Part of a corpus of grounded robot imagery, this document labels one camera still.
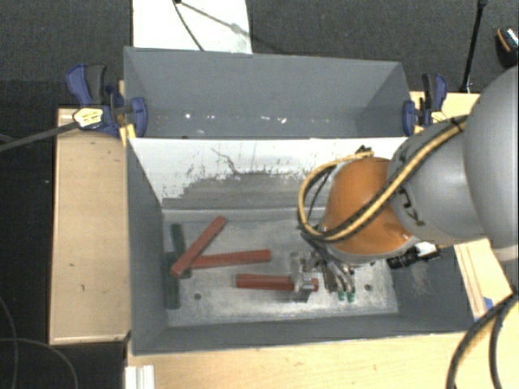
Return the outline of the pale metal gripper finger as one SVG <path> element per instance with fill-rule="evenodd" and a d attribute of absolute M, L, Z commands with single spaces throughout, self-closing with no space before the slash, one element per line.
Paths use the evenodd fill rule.
<path fill-rule="evenodd" d="M 311 271 L 309 270 L 307 263 L 310 255 L 307 252 L 293 252 L 290 254 L 290 276 L 291 277 L 304 277 L 309 276 Z"/>
<path fill-rule="evenodd" d="M 301 274 L 292 278 L 294 284 L 293 299 L 307 302 L 309 297 L 319 290 L 319 281 L 312 274 Z"/>

